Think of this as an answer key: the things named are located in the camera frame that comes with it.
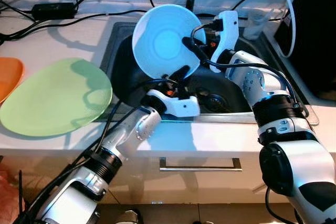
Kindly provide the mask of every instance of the metal drawer handle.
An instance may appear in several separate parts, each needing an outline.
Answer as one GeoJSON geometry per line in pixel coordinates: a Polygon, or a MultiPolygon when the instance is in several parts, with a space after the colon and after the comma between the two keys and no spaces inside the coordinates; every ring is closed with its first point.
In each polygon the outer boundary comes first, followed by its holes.
{"type": "Polygon", "coordinates": [[[166,158],[160,157],[161,172],[242,172],[239,158],[232,158],[233,166],[167,166],[166,158]]]}

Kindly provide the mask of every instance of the white countertop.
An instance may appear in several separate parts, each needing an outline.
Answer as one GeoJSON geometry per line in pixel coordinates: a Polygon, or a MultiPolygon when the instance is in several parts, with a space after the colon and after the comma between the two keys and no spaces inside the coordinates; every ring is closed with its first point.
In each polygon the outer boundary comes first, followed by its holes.
{"type": "MultiPolygon", "coordinates": [[[[100,66],[113,24],[136,22],[139,18],[140,14],[99,17],[67,27],[44,29],[19,41],[5,42],[0,46],[0,56],[16,57],[25,64],[23,80],[64,58],[80,57],[100,66]]],[[[2,33],[9,34],[29,24],[18,16],[2,15],[0,19],[2,33]]],[[[319,140],[329,152],[336,153],[336,108],[314,105],[312,108],[320,121],[314,127],[319,140]]],[[[102,123],[91,123],[55,137],[27,137],[0,124],[0,155],[76,156],[100,136],[102,128],[102,123]]],[[[161,123],[152,137],[139,146],[137,156],[239,157],[242,153],[260,151],[257,130],[257,124],[161,123]]]]}

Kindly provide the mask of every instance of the stainless steel sink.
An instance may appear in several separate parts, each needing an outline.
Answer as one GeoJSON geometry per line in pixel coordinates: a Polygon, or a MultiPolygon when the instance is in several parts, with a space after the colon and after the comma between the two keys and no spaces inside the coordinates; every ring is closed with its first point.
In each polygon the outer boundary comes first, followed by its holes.
{"type": "MultiPolygon", "coordinates": [[[[144,87],[129,95],[130,90],[137,84],[150,80],[150,77],[139,68],[132,53],[131,43],[134,27],[135,23],[125,22],[115,23],[113,27],[100,67],[111,79],[113,100],[98,121],[106,120],[108,113],[119,99],[123,103],[117,110],[114,119],[121,119],[133,106],[140,104],[142,97],[151,88],[150,86],[144,87]]],[[[282,71],[264,36],[253,43],[239,38],[235,50],[244,50],[258,56],[269,65],[282,71]]],[[[186,83],[188,91],[198,96],[201,115],[194,118],[164,115],[163,121],[256,123],[240,88],[225,79],[222,73],[214,73],[200,66],[188,77],[186,83]]],[[[312,115],[311,108],[306,108],[306,114],[309,115],[308,118],[312,119],[312,124],[318,123],[317,117],[312,115]]]]}

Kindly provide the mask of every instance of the power adapter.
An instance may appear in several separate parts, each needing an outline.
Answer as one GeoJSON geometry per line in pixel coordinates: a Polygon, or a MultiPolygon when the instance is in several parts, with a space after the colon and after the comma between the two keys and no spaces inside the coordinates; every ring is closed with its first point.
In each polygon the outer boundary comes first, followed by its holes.
{"type": "Polygon", "coordinates": [[[70,19],[77,13],[73,3],[36,4],[31,11],[35,20],[70,19]]]}

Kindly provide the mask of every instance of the light green plate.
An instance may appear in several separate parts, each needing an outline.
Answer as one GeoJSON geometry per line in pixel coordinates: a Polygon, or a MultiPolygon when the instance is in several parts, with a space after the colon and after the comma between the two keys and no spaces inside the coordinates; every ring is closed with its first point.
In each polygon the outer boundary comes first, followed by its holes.
{"type": "Polygon", "coordinates": [[[28,136],[64,134],[99,117],[112,99],[106,74],[80,59],[57,61],[33,74],[0,108],[1,123],[28,136]]]}

